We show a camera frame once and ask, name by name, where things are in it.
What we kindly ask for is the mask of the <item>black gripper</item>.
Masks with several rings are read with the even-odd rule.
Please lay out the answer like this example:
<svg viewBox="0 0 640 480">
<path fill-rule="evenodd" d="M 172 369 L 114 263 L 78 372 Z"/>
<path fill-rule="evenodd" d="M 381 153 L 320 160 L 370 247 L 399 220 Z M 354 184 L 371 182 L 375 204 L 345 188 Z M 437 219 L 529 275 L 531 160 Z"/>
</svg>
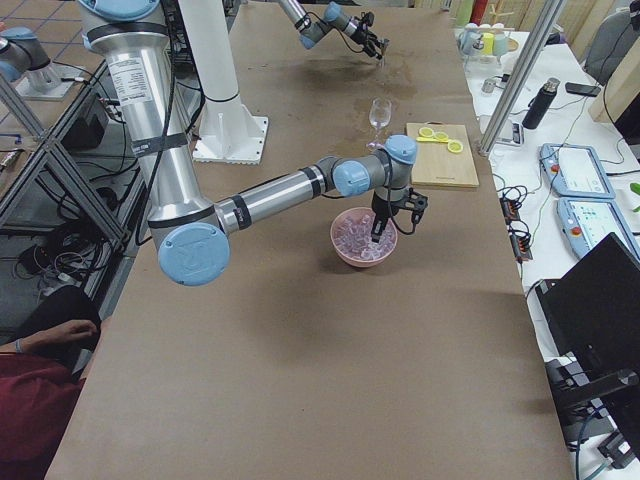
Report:
<svg viewBox="0 0 640 480">
<path fill-rule="evenodd" d="M 374 193 L 371 201 L 371 209 L 375 215 L 371 229 L 371 241 L 373 243 L 380 242 L 381 246 L 394 246 L 395 226 L 388 220 L 397 215 L 399 208 L 388 200 L 387 197 L 381 197 L 377 193 Z"/>
<path fill-rule="evenodd" d="M 390 40 L 379 38 L 370 30 L 370 27 L 362 25 L 360 19 L 351 17 L 349 21 L 349 38 L 356 44 L 367 50 L 367 55 L 376 60 L 383 58 L 383 50 L 388 48 Z"/>
</svg>

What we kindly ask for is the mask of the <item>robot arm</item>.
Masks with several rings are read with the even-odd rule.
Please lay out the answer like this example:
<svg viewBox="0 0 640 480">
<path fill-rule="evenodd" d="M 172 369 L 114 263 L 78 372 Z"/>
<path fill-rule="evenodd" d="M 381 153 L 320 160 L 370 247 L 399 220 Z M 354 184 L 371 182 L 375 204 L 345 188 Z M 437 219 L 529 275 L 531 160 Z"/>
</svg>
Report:
<svg viewBox="0 0 640 480">
<path fill-rule="evenodd" d="M 426 198 L 410 184 L 416 142 L 389 137 L 364 157 L 326 157 L 214 202 L 202 195 L 193 162 L 260 161 L 268 129 L 239 94 L 228 27 L 218 1 L 178 5 L 202 89 L 197 141 L 191 141 L 170 59 L 168 9 L 160 1 L 83 1 L 88 48 L 106 61 L 131 148 L 143 172 L 151 231 L 162 271 L 174 282 L 199 286 L 216 279 L 230 259 L 228 237 L 253 223 L 337 190 L 373 195 L 371 237 L 379 241 L 402 210 L 418 223 Z"/>
<path fill-rule="evenodd" d="M 374 13 L 359 16 L 347 14 L 341 5 L 331 1 L 322 16 L 308 12 L 299 1 L 279 0 L 277 4 L 287 15 L 299 34 L 302 45 L 310 50 L 326 35 L 336 31 L 354 53 L 364 53 L 378 61 L 384 59 L 389 40 L 378 37 L 372 30 Z"/>
</svg>

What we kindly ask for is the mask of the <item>person hand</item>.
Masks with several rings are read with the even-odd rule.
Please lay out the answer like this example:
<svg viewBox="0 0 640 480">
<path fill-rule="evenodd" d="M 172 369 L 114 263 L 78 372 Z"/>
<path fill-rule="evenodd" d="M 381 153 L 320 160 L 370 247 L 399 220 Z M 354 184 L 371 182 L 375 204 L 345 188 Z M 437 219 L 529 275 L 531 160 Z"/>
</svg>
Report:
<svg viewBox="0 0 640 480">
<path fill-rule="evenodd" d="M 47 334 L 52 344 L 97 340 L 99 328 L 90 320 L 69 320 L 51 328 Z"/>
</svg>

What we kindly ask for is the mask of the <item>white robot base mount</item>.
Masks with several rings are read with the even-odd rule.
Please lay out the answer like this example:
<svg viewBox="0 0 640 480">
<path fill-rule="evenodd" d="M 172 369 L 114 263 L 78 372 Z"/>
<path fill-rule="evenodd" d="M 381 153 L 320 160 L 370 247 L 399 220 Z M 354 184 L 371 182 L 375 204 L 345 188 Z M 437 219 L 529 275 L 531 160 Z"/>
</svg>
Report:
<svg viewBox="0 0 640 480">
<path fill-rule="evenodd" d="M 242 102 L 222 3 L 185 0 L 179 8 L 205 100 L 194 158 L 258 164 L 269 120 Z"/>
</svg>

